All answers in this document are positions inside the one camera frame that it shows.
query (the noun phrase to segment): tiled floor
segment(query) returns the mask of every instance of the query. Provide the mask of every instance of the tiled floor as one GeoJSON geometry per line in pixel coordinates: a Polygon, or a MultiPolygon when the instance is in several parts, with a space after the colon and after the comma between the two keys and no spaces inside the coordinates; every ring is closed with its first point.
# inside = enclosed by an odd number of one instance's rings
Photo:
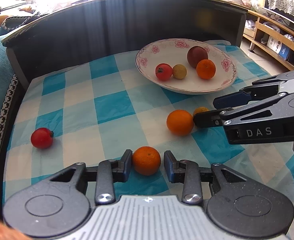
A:
{"type": "Polygon", "coordinates": [[[285,68],[281,63],[279,63],[276,59],[268,55],[259,47],[255,47],[255,53],[249,52],[249,46],[251,45],[248,39],[243,38],[241,49],[245,52],[245,54],[254,60],[258,65],[264,68],[268,73],[273,75],[278,75],[280,73],[284,73],[289,71],[285,68]]]}

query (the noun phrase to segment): shelf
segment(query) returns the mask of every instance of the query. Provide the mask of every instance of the shelf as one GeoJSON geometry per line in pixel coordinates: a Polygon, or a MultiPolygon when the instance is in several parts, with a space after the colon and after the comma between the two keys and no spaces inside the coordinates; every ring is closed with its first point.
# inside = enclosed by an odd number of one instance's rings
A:
{"type": "Polygon", "coordinates": [[[260,17],[260,18],[272,23],[273,25],[276,25],[278,28],[284,30],[285,32],[287,32],[288,34],[290,34],[290,35],[292,35],[294,37],[294,31],[292,31],[291,29],[289,29],[285,25],[281,24],[280,22],[277,22],[277,21],[275,21],[275,20],[273,20],[271,18],[268,18],[265,15],[262,15],[260,13],[257,13],[257,12],[251,11],[251,10],[248,10],[248,13],[250,13],[252,15],[255,15],[257,17],[260,17]]]}
{"type": "Polygon", "coordinates": [[[253,41],[253,38],[248,36],[247,34],[243,33],[243,37],[250,40],[250,41],[253,41]]]}
{"type": "Polygon", "coordinates": [[[279,34],[278,32],[276,32],[275,30],[259,23],[256,22],[256,28],[259,30],[262,30],[263,32],[269,34],[270,36],[272,36],[274,39],[280,41],[281,43],[285,44],[287,47],[289,47],[291,50],[294,51],[294,42],[290,41],[288,38],[286,38],[285,36],[279,34]]]}
{"type": "Polygon", "coordinates": [[[271,55],[273,58],[275,58],[277,61],[279,61],[281,64],[283,64],[287,69],[294,70],[294,66],[291,63],[289,63],[288,61],[286,61],[285,59],[283,59],[281,56],[279,56],[275,51],[273,51],[269,47],[259,43],[258,41],[254,41],[253,39],[252,39],[252,42],[256,46],[260,47],[263,51],[265,51],[266,53],[271,55]]]}
{"type": "Polygon", "coordinates": [[[244,28],[244,34],[250,36],[250,37],[254,37],[255,36],[255,29],[254,30],[251,30],[251,29],[246,29],[244,28]]]}

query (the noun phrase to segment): orange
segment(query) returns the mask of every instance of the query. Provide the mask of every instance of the orange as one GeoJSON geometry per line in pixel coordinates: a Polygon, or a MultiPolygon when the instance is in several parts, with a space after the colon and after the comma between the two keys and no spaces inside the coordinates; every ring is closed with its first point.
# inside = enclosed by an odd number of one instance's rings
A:
{"type": "Polygon", "coordinates": [[[196,72],[200,78],[211,79],[213,76],[215,76],[216,67],[214,62],[212,62],[210,59],[203,59],[198,62],[196,72]]]}
{"type": "Polygon", "coordinates": [[[193,127],[192,116],[185,110],[175,110],[167,117],[167,127],[175,135],[188,135],[193,127]]]}
{"type": "Polygon", "coordinates": [[[156,173],[160,167],[160,155],[153,147],[143,146],[134,152],[132,162],[135,171],[150,176],[156,173]]]}
{"type": "Polygon", "coordinates": [[[192,116],[194,117],[195,114],[202,113],[202,112],[207,112],[207,111],[209,111],[209,109],[207,107],[201,106],[201,107],[198,107],[198,108],[195,109],[192,116]]]}

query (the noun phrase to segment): plate rim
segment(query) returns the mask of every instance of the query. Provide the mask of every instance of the plate rim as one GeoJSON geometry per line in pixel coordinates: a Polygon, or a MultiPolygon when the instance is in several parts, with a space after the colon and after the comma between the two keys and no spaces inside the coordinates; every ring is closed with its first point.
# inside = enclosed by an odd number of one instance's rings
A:
{"type": "Polygon", "coordinates": [[[151,82],[159,85],[160,87],[163,87],[165,89],[169,89],[170,91],[173,91],[173,90],[176,90],[176,91],[180,91],[180,92],[187,92],[187,93],[194,93],[194,94],[205,94],[205,93],[212,93],[212,92],[217,92],[217,91],[220,91],[220,90],[223,90],[225,88],[228,88],[229,86],[231,86],[235,79],[237,78],[237,67],[235,65],[235,63],[233,62],[233,60],[225,53],[223,52],[222,50],[216,48],[215,46],[213,46],[212,44],[208,44],[208,43],[205,43],[203,41],[197,41],[197,40],[192,40],[192,39],[186,39],[186,38],[170,38],[170,39],[162,39],[162,40],[158,40],[158,41],[153,41],[147,45],[145,45],[144,47],[142,47],[136,54],[136,57],[135,57],[135,65],[136,65],[136,68],[139,70],[139,72],[145,77],[147,78],[148,80],[150,80],[151,82]],[[214,49],[220,51],[226,58],[228,58],[231,62],[232,62],[232,68],[233,68],[233,73],[235,73],[235,75],[233,74],[233,78],[231,79],[231,82],[227,83],[226,85],[220,87],[220,88],[217,88],[217,89],[214,89],[214,90],[206,90],[206,91],[203,91],[203,92],[199,92],[199,91],[195,91],[195,90],[185,90],[185,89],[179,89],[179,88],[176,88],[176,87],[172,87],[172,86],[168,86],[168,85],[165,85],[165,84],[162,84],[160,82],[158,82],[157,80],[149,77],[148,75],[144,74],[141,69],[138,67],[137,65],[137,60],[138,60],[138,55],[139,53],[144,50],[147,46],[150,46],[151,44],[153,43],[156,43],[156,42],[160,42],[160,41],[175,41],[175,40],[186,40],[186,41],[192,41],[192,42],[197,42],[197,43],[202,43],[202,44],[206,44],[206,45],[209,45],[211,47],[213,47],[214,49]]]}

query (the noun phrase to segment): table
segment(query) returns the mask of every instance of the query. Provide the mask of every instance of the table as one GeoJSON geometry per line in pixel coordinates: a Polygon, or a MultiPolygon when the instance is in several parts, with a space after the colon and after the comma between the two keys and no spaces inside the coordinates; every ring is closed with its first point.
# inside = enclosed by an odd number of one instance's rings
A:
{"type": "MultiPolygon", "coordinates": [[[[226,41],[207,41],[227,53],[238,75],[229,88],[206,95],[177,94],[144,78],[135,66],[137,51],[120,53],[53,72],[32,80],[20,106],[11,134],[3,181],[3,201],[15,192],[75,163],[97,165],[117,159],[126,149],[145,145],[163,156],[210,167],[219,162],[285,194],[294,204],[294,152],[292,143],[229,145],[222,127],[193,129],[177,137],[166,127],[175,109],[192,113],[205,106],[214,109],[215,97],[232,93],[268,73],[238,47],[226,41]],[[30,143],[31,133],[47,127],[54,131],[52,147],[39,150],[30,143]]],[[[131,171],[126,183],[115,183],[116,195],[177,194],[183,184],[168,182],[163,163],[149,177],[131,171]]],[[[95,183],[88,185],[93,201],[95,183]]],[[[210,197],[204,187],[205,198],[210,197]]],[[[294,239],[294,221],[288,235],[294,239]]]]}

